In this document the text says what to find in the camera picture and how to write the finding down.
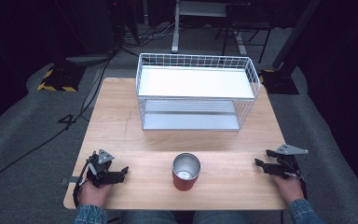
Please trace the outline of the person's left hand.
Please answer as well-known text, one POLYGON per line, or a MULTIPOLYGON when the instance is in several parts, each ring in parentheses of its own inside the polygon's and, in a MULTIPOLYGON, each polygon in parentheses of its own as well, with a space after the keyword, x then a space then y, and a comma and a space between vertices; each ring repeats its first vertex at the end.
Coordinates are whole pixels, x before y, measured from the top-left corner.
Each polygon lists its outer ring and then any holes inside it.
POLYGON ((96 187, 91 182, 87 181, 80 187, 78 194, 79 204, 104 207, 112 188, 112 184, 96 187))

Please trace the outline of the person's right hand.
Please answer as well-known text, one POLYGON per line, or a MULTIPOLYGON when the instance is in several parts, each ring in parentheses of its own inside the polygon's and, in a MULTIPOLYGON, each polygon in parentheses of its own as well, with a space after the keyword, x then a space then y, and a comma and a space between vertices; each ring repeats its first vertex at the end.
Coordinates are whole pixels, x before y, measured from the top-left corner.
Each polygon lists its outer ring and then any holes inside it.
POLYGON ((284 179, 277 175, 271 175, 270 177, 277 185, 280 194, 288 205, 296 200, 305 198, 301 184, 297 178, 288 177, 284 179))

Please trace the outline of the grey tape strip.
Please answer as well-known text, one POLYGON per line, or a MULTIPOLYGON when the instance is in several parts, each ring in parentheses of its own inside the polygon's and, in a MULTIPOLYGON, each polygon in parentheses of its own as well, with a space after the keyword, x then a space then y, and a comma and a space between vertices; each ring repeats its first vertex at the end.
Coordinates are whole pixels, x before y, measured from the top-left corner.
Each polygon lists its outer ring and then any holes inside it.
POLYGON ((63 178, 60 182, 62 186, 68 186, 71 183, 76 183, 78 180, 78 176, 71 176, 67 178, 63 178))

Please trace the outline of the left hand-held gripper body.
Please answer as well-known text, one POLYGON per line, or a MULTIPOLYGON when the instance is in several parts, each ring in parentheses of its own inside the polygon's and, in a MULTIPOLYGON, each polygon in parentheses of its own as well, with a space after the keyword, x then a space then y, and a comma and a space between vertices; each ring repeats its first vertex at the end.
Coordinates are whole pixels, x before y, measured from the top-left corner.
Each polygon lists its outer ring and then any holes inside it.
POLYGON ((117 175, 116 172, 109 171, 114 158, 113 155, 100 149, 98 152, 94 151, 87 159, 89 167, 87 179, 91 181, 94 186, 100 187, 101 185, 107 185, 104 184, 103 180, 110 175, 117 175))

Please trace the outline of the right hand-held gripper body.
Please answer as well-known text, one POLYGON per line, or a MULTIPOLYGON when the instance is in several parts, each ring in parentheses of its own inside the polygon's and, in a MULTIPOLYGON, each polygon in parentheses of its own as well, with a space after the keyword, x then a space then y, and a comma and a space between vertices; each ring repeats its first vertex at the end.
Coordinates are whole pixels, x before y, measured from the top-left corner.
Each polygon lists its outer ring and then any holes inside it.
POLYGON ((275 150, 278 163, 278 172, 283 178, 296 177, 300 179, 302 172, 296 160, 296 155, 307 155, 309 151, 300 147, 283 144, 275 150))

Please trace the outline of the yellow black striped base plate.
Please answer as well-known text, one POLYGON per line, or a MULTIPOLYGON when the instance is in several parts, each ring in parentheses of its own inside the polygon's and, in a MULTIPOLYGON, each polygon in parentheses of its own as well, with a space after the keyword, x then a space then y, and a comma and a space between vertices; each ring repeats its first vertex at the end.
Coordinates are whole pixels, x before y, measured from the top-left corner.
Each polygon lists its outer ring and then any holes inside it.
POLYGON ((80 81, 85 71, 85 66, 75 65, 62 68, 52 65, 44 75, 37 89, 39 91, 78 91, 80 81))
POLYGON ((298 95, 298 89, 293 79, 290 76, 282 75, 280 71, 260 70, 258 76, 269 94, 298 95))

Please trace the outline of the black slanted post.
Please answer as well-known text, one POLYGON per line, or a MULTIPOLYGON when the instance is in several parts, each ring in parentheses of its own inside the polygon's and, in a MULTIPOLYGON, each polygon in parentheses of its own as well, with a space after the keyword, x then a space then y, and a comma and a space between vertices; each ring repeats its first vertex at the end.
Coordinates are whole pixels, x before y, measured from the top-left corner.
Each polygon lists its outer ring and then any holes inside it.
POLYGON ((306 25, 308 24, 310 18, 312 17, 314 11, 319 6, 321 1, 322 0, 310 0, 304 12, 302 13, 301 17, 299 18, 298 22, 296 23, 294 30, 289 35, 284 45, 282 46, 281 50, 279 51, 277 57, 273 61, 272 63, 273 68, 279 69, 281 67, 285 58, 288 56, 291 48, 300 37, 302 31, 305 29, 306 25))

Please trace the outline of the person's right leg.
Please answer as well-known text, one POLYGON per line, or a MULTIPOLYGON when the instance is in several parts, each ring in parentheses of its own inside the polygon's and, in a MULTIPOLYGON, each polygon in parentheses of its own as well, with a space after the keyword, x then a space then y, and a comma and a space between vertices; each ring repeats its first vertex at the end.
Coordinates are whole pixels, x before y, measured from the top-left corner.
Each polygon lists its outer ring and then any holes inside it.
POLYGON ((197 211, 193 224, 248 224, 248 218, 241 211, 197 211))

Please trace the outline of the black chair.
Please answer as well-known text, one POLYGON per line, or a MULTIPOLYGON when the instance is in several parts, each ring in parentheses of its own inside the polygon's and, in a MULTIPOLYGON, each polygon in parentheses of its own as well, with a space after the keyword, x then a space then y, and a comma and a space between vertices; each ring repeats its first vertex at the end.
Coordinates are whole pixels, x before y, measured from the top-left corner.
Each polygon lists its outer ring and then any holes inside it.
POLYGON ((224 32, 222 54, 225 54, 229 33, 232 33, 236 38, 237 46, 243 43, 241 33, 252 33, 248 43, 251 46, 261 47, 258 59, 258 62, 261 63, 272 29, 273 27, 269 16, 261 3, 247 0, 234 0, 232 3, 225 6, 225 17, 220 24, 215 39, 220 36, 221 32, 224 32), (264 41, 262 43, 253 43, 253 39, 260 31, 266 33, 264 41))

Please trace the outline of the red metal cup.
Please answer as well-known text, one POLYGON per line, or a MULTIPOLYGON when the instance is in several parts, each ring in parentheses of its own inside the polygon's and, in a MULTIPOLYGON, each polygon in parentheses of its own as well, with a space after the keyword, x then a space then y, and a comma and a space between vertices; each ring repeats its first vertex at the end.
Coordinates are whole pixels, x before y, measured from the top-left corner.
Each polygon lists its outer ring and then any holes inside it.
POLYGON ((181 190, 190 190, 197 181, 201 170, 200 160, 191 153, 181 153, 172 162, 172 180, 181 190))

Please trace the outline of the white desk frame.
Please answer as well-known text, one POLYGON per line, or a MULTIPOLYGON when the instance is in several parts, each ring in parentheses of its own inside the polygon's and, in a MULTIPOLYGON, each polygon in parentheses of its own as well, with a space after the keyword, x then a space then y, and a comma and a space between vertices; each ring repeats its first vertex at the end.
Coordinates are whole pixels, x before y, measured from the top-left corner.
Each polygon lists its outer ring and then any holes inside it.
POLYGON ((181 16, 223 18, 226 16, 226 5, 226 3, 213 2, 212 0, 175 0, 174 31, 171 52, 177 53, 179 50, 179 21, 181 16))

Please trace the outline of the white wire shelf rack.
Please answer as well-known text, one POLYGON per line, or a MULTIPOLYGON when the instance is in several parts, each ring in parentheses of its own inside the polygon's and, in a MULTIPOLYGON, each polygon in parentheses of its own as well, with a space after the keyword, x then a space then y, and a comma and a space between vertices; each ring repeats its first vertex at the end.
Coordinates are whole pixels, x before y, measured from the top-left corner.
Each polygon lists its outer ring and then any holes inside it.
POLYGON ((145 130, 238 131, 261 84, 248 57, 142 53, 135 89, 145 130))

